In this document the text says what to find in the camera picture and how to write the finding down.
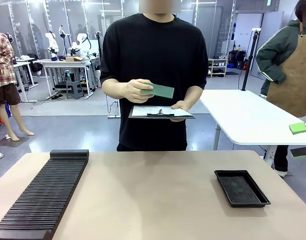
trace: green jacket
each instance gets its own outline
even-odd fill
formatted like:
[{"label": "green jacket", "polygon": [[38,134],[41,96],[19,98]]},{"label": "green jacket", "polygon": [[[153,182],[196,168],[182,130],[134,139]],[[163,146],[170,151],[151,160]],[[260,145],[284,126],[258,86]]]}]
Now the green jacket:
[{"label": "green jacket", "polygon": [[[303,29],[303,34],[306,34],[306,24],[303,25]],[[271,81],[279,84],[286,79],[286,74],[279,65],[295,51],[299,34],[299,20],[291,20],[257,51],[256,61],[259,71],[266,77],[261,94],[267,96]]]}]

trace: white paper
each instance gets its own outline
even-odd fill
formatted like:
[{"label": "white paper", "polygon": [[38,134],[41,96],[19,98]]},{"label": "white paper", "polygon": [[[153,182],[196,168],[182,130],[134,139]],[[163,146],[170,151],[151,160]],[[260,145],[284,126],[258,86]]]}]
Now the white paper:
[{"label": "white paper", "polygon": [[147,114],[158,114],[160,110],[164,115],[174,114],[175,117],[192,116],[192,114],[183,109],[172,109],[170,106],[134,106],[132,116],[146,117]]}]

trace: plaid shirt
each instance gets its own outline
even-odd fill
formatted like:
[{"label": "plaid shirt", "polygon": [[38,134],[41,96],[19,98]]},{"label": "plaid shirt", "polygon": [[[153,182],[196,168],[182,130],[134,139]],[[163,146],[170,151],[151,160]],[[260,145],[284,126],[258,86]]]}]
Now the plaid shirt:
[{"label": "plaid shirt", "polygon": [[[14,50],[5,34],[0,33],[0,85],[17,83],[13,65]],[[2,70],[9,72],[4,76]]]}]

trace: green object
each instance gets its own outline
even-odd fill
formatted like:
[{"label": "green object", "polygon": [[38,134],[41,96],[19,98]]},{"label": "green object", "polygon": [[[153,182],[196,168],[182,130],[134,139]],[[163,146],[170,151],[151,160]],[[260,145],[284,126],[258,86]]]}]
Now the green object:
[{"label": "green object", "polygon": [[155,96],[162,96],[168,99],[172,99],[174,95],[174,88],[173,87],[167,87],[167,86],[162,86],[158,84],[153,84],[153,83],[146,83],[150,86],[152,86],[154,89],[153,90],[141,90],[141,93],[143,94],[149,94],[149,95],[155,95]]},{"label": "green object", "polygon": [[291,132],[293,134],[300,134],[300,133],[306,133],[306,126],[305,124],[302,122],[302,123],[296,123],[296,124],[291,124],[289,126],[289,129],[291,130]]}]

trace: white table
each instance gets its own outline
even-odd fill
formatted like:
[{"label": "white table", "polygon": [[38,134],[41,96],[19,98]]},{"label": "white table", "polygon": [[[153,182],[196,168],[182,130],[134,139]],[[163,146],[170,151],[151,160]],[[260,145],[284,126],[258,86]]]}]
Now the white table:
[{"label": "white table", "polygon": [[250,91],[204,90],[201,101],[217,122],[213,150],[221,129],[237,145],[267,146],[268,164],[277,145],[306,145],[306,132],[293,135],[289,129],[300,119]]},{"label": "white table", "polygon": [[29,61],[31,61],[31,60],[34,60],[34,58],[32,58],[32,57],[30,57],[30,58],[28,58],[28,59],[21,59],[21,58],[19,58],[19,59],[16,59],[16,62],[29,62]]},{"label": "white table", "polygon": [[48,82],[48,74],[47,74],[47,69],[49,69],[49,74],[50,77],[53,78],[51,68],[52,69],[84,69],[85,71],[85,78],[86,78],[86,86],[87,86],[87,93],[88,95],[85,97],[85,99],[88,99],[91,95],[93,95],[93,92],[90,90],[89,86],[89,77],[87,74],[87,66],[89,66],[89,61],[95,60],[96,57],[92,57],[90,59],[85,58],[83,61],[75,61],[75,62],[67,62],[67,61],[52,61],[51,59],[42,59],[42,60],[37,60],[34,61],[34,63],[41,63],[44,66],[45,70],[45,75],[46,75],[46,80],[47,80],[47,85],[48,85],[48,90],[50,96],[52,96],[52,91]]},{"label": "white table", "polygon": [[35,103],[35,102],[37,102],[36,100],[28,100],[27,99],[27,95],[25,94],[25,88],[24,88],[24,85],[23,85],[23,82],[22,82],[22,78],[21,78],[21,75],[19,73],[19,71],[22,72],[24,81],[28,84],[28,79],[27,79],[27,76],[26,76],[26,72],[22,68],[23,66],[27,66],[28,74],[30,76],[30,79],[32,80],[32,85],[29,86],[29,89],[37,87],[39,84],[35,84],[34,83],[34,79],[33,79],[33,76],[32,76],[32,71],[31,71],[31,68],[29,67],[29,64],[30,64],[30,62],[18,62],[17,64],[14,65],[16,78],[17,78],[17,81],[19,82],[19,85],[21,87],[21,90],[22,90],[22,93],[23,93],[24,99],[25,99],[25,100],[22,101],[23,103],[25,103],[25,102],[26,103]]}]

